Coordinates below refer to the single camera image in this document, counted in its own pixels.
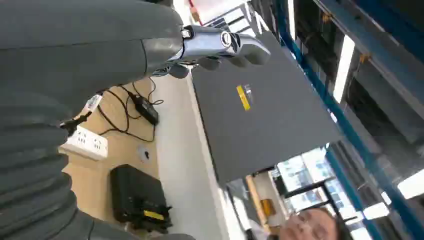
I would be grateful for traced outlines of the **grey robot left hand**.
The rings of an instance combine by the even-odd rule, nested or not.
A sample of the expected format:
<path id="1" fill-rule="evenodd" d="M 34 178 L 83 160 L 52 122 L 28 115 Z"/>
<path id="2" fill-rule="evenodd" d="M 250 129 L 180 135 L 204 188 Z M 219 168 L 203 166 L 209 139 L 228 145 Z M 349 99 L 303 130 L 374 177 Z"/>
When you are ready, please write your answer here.
<path id="1" fill-rule="evenodd" d="M 95 93 L 200 62 L 263 65 L 255 37 L 184 26 L 171 7 L 141 0 L 3 0 L 1 119 L 61 121 Z"/>

